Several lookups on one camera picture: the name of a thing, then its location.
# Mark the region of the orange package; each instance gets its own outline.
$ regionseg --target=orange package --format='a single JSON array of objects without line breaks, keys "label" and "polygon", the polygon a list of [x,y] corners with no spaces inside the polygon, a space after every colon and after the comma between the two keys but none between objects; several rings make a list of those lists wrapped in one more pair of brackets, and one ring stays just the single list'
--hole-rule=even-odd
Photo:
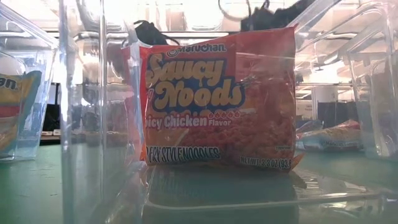
[{"label": "orange package", "polygon": [[148,165],[294,166],[293,27],[140,54]]}]

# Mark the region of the instant noodle illustration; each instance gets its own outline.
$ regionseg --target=instant noodle illustration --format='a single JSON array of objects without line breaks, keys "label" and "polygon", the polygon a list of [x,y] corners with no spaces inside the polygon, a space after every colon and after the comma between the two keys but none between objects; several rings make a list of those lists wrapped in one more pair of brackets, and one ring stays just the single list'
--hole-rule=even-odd
[{"label": "instant noodle illustration", "polygon": [[25,72],[18,59],[0,53],[0,159],[12,157],[40,86],[41,72]]},{"label": "instant noodle illustration", "polygon": [[146,162],[290,170],[294,56],[294,28],[141,48]]}]

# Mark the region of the green table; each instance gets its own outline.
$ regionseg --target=green table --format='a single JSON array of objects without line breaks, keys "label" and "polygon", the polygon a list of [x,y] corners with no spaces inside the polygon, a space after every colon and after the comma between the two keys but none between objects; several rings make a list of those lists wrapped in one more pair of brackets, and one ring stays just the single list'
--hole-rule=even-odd
[{"label": "green table", "polygon": [[[307,154],[298,168],[351,183],[398,190],[398,164],[360,152]],[[60,146],[42,146],[35,161],[0,164],[0,223],[62,221]]]}]

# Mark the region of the noodle package in background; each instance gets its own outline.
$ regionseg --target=noodle package in background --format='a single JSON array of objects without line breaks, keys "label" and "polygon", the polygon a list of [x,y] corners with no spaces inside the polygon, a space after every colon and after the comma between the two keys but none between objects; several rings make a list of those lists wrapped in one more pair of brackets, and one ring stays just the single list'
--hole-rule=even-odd
[{"label": "noodle package in background", "polygon": [[140,52],[149,165],[293,168],[294,28]]},{"label": "noodle package in background", "polygon": [[4,159],[14,156],[18,132],[34,104],[42,73],[26,73],[22,62],[3,53],[0,65],[0,159]]}]

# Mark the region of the maruchan logo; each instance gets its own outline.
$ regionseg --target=maruchan logo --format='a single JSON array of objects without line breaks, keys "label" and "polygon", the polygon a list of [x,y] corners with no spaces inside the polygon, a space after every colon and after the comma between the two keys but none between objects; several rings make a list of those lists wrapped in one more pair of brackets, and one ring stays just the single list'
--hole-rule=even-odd
[{"label": "maruchan logo", "polygon": [[176,57],[179,53],[205,53],[205,52],[226,52],[224,44],[203,44],[184,46],[178,49],[169,50],[166,54],[168,57]]}]

